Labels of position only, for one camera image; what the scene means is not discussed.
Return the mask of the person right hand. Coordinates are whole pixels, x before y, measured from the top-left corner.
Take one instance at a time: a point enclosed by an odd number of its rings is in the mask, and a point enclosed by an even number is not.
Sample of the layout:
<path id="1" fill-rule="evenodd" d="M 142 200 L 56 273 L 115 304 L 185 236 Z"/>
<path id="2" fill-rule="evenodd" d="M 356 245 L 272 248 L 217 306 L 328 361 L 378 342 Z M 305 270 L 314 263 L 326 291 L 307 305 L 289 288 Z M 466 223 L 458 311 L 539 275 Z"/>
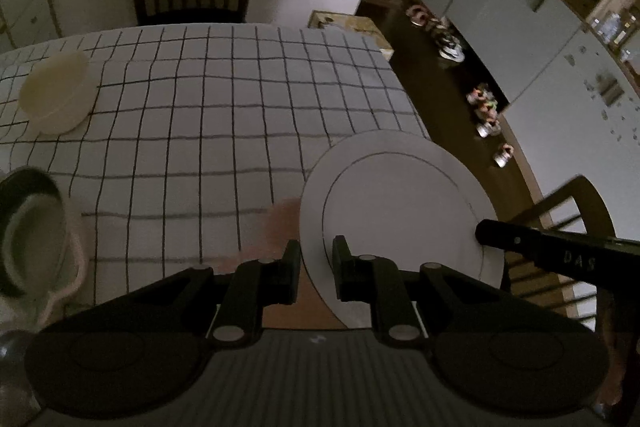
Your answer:
<path id="1" fill-rule="evenodd" d="M 596 407 L 610 426 L 639 425 L 639 312 L 599 296 L 597 334 L 608 349 L 608 373 Z"/>

